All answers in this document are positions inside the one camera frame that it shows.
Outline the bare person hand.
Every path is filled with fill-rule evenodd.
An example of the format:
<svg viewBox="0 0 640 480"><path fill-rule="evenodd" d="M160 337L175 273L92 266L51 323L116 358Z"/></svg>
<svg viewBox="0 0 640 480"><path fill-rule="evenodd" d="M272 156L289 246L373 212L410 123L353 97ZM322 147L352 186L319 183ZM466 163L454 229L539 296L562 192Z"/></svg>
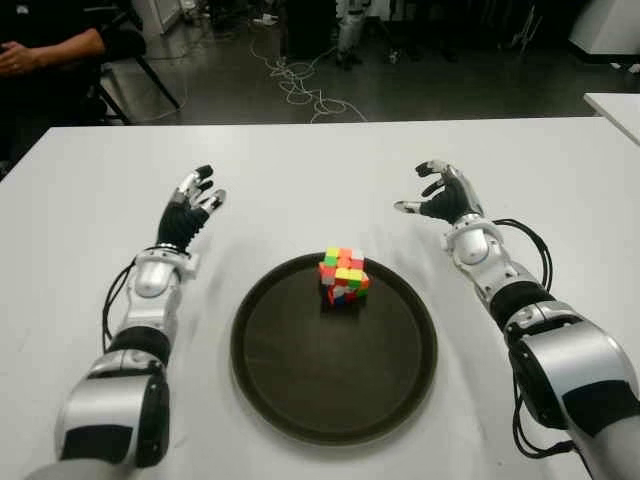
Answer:
<svg viewBox="0 0 640 480"><path fill-rule="evenodd" d="M37 48L26 47L14 41L1 44L0 74L2 77L28 74L39 68Z"/></svg>

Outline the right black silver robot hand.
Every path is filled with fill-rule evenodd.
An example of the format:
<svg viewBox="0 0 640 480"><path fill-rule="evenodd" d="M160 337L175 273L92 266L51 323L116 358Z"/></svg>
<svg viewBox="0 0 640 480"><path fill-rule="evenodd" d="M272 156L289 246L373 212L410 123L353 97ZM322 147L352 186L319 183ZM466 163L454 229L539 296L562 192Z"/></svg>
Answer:
<svg viewBox="0 0 640 480"><path fill-rule="evenodd" d="M423 190L422 200L396 201L396 210L444 220L450 225L467 215L484 216L481 202L471 183L455 166L440 160L430 160L416 166L415 172L420 178L438 175L438 179Z"/></svg>

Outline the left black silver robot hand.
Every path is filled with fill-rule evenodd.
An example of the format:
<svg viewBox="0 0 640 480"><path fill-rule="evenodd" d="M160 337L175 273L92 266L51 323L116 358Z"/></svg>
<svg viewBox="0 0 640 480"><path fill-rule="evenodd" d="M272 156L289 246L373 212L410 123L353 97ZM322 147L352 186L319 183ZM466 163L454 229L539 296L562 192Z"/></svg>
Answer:
<svg viewBox="0 0 640 480"><path fill-rule="evenodd" d="M192 170L176 187L162 213L156 244L185 252L211 215L226 200L224 189L213 190L213 168Z"/></svg>

